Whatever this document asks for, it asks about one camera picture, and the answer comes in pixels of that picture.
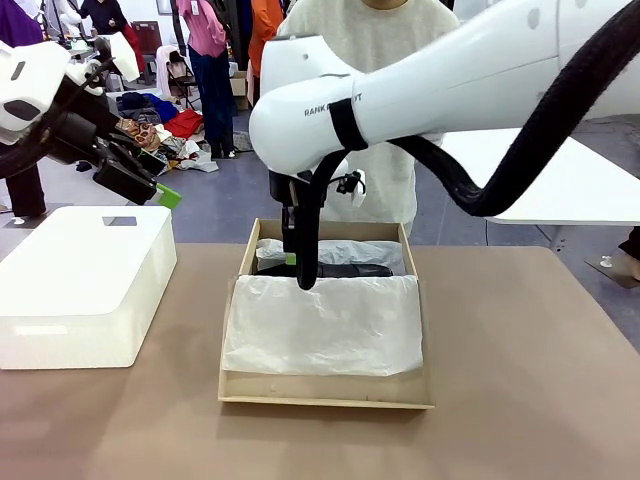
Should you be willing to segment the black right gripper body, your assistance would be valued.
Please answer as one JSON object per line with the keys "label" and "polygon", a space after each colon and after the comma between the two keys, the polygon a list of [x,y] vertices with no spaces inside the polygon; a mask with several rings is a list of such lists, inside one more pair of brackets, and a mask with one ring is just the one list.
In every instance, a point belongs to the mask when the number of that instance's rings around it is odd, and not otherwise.
{"label": "black right gripper body", "polygon": [[328,182],[314,182],[313,171],[305,170],[289,176],[269,170],[268,174],[270,195],[284,207],[324,205]]}

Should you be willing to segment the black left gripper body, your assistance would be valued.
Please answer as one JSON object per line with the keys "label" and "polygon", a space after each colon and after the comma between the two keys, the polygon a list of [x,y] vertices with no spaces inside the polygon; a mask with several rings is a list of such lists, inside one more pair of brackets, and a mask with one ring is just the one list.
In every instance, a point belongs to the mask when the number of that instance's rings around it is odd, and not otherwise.
{"label": "black left gripper body", "polygon": [[49,128],[48,157],[64,164],[87,161],[94,166],[120,161],[121,148],[112,138],[117,122],[109,111],[90,119],[73,112],[62,114]]}

